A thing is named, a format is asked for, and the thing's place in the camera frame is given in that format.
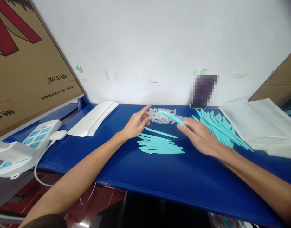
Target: power outlet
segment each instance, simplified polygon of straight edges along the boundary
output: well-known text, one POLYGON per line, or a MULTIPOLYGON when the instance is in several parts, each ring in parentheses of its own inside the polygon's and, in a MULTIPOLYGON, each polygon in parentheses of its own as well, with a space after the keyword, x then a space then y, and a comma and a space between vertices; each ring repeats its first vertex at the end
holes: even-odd
POLYGON ((31 144, 29 147, 36 149, 41 141, 31 144))
POLYGON ((39 132, 40 132, 39 130, 38 131, 34 131, 28 137, 36 136, 37 134, 39 134, 39 132))
POLYGON ((30 144, 30 143, 33 141, 33 139, 34 139, 34 137, 32 137, 32 138, 28 138, 28 139, 26 139, 26 140, 23 142, 23 144, 24 144, 24 145, 30 144))
POLYGON ((45 128, 45 129, 43 129, 43 130, 40 132, 40 134, 46 133, 46 132, 48 132, 50 129, 51 129, 51 127, 49 127, 49 128, 45 128))
POLYGON ((35 142, 35 141, 39 141, 39 140, 44 139, 45 136, 46 136, 46 134, 38 135, 38 136, 35 138, 34 142, 35 142))

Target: floor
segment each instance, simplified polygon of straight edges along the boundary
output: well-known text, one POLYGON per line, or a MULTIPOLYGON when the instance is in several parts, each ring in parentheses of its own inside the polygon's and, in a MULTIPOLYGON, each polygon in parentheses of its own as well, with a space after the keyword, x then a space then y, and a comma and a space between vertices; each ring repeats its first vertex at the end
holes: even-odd
MULTIPOLYGON (((56 183, 61 178, 59 175, 50 174, 40 174, 39 177, 44 183, 51 185, 56 183)), ((88 202, 86 202, 93 190, 93 187, 93 185, 90 186, 81 197, 84 205, 81 205, 78 200, 64 217, 68 228, 90 227, 98 212, 123 200, 126 193, 125 191, 114 188, 96 186, 91 198, 88 202)), ((0 210, 27 215, 31 208, 49 190, 49 188, 50 187, 41 185, 34 178, 17 193, 17 196, 23 197, 20 202, 5 203, 2 207, 0 207, 0 210)), ((19 224, 0 224, 0 227, 17 228, 19 227, 19 224)))

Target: white plug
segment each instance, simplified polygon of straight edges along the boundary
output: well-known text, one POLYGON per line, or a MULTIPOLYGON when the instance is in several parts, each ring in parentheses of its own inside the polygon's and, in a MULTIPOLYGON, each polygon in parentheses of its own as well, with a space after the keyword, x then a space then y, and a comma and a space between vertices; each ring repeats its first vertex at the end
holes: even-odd
POLYGON ((54 133, 49 137, 49 140, 51 140, 50 145, 54 144, 55 141, 57 141, 57 140, 64 139, 64 137, 66 136, 66 134, 67 134, 67 131, 65 131, 65 130, 54 132, 54 133))

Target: left hand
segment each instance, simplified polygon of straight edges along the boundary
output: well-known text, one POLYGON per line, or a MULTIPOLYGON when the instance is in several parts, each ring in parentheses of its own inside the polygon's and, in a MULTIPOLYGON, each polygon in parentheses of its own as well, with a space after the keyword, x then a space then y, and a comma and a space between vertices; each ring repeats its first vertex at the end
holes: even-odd
POLYGON ((145 125, 150 125, 150 121, 152 117, 148 112, 148 109, 152 106, 152 104, 147 105, 139 112, 134 113, 130 118, 129 122, 126 124, 124 129, 120 132, 120 134, 124 137, 125 140, 130 138, 137 137, 142 132, 145 125))

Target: white power strip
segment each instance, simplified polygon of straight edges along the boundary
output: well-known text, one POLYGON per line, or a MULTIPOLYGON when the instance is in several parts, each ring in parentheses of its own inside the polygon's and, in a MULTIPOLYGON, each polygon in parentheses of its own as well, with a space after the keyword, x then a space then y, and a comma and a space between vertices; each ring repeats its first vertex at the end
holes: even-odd
POLYGON ((38 125, 23 141, 23 144, 36 150, 35 154, 31 158, 16 163, 3 162, 2 165, 0 165, 0 177, 16 179, 21 173, 34 167, 39 157, 48 147, 50 143, 49 137, 61 126, 62 122, 60 120, 51 120, 38 125))

